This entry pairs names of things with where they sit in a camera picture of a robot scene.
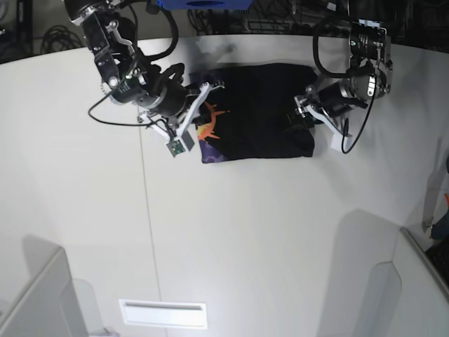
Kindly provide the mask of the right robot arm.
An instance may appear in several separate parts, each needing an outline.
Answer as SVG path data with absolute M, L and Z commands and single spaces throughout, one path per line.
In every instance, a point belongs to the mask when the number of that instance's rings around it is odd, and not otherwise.
M 187 108 L 188 90 L 182 85 L 185 66 L 178 63 L 162 70 L 156 61 L 169 56 L 177 46 L 179 30 L 172 13 L 153 1 L 145 10 L 162 13 L 170 25 L 172 40 L 163 52 L 145 55 L 138 47 L 138 19 L 120 14 L 132 1 L 65 1 L 65 9 L 83 30 L 108 96 L 120 104 L 135 103 L 164 118 L 177 117 Z

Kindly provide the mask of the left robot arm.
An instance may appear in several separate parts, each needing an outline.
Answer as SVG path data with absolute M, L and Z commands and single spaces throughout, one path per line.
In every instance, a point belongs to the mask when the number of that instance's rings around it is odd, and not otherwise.
M 349 30 L 349 67 L 345 72 L 331 72 L 321 63 L 319 38 L 327 27 L 347 23 Z M 335 118 L 356 107 L 368 108 L 372 99 L 380 98 L 391 90 L 393 62 L 391 39 L 378 22 L 337 14 L 328 16 L 314 28 L 312 51 L 317 70 L 334 79 L 331 85 L 317 91 L 306 90 L 305 105 L 311 105 L 321 114 Z

